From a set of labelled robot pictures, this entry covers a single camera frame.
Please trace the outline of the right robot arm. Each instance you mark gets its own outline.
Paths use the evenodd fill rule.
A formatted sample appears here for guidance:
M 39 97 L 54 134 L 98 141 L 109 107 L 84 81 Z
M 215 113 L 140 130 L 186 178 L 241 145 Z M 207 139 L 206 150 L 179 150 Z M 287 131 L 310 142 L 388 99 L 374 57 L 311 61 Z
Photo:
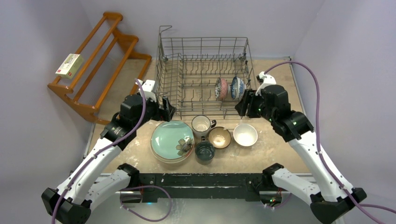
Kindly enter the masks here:
M 289 191 L 307 203 L 318 221 L 332 224 L 367 197 L 355 188 L 335 167 L 317 141 L 313 125 L 302 113 L 291 109 L 287 91 L 280 85 L 268 85 L 258 91 L 245 90 L 235 106 L 240 116 L 264 118 L 300 156 L 311 171 L 315 183 L 292 174 L 275 163 L 262 172 L 261 184 Z

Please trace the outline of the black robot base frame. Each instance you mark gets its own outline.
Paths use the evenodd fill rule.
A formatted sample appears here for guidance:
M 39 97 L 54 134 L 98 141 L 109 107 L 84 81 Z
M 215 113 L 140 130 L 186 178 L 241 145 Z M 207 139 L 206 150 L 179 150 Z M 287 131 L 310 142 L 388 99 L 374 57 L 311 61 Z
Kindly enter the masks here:
M 172 199 L 244 199 L 257 202 L 266 191 L 278 187 L 272 174 L 284 166 L 275 163 L 261 173 L 141 173 L 135 167 L 122 164 L 118 168 L 131 172 L 121 191 L 137 191 L 144 203 L 156 203 L 159 198 Z

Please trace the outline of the blue white pattern bowl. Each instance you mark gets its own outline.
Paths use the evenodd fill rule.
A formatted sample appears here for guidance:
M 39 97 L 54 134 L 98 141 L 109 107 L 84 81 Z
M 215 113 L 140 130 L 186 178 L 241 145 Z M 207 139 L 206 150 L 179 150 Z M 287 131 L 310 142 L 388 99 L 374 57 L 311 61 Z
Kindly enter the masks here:
M 241 100 L 246 89 L 245 83 L 239 77 L 234 77 L 231 83 L 231 97 L 233 100 Z

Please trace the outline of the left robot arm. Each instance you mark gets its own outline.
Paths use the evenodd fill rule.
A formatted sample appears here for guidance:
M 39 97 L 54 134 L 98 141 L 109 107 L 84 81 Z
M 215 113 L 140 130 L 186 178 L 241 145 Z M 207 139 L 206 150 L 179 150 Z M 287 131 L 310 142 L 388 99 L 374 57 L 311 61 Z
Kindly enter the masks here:
M 77 169 L 56 189 L 47 188 L 42 193 L 51 222 L 84 224 L 94 211 L 115 192 L 133 191 L 140 184 L 139 170 L 126 163 L 104 180 L 96 183 L 104 168 L 113 161 L 137 136 L 136 131 L 146 122 L 171 121 L 176 109 L 167 97 L 162 104 L 141 94 L 128 95 L 120 105 L 120 111 L 100 134 L 94 149 Z

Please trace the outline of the brown floral pattern bowl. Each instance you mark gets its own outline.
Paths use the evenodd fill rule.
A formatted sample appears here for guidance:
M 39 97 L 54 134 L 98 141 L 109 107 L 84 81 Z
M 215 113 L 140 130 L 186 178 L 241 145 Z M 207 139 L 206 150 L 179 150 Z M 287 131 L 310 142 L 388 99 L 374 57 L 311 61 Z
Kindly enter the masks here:
M 228 96 L 229 84 L 226 79 L 219 77 L 215 84 L 215 97 L 217 100 L 225 100 Z

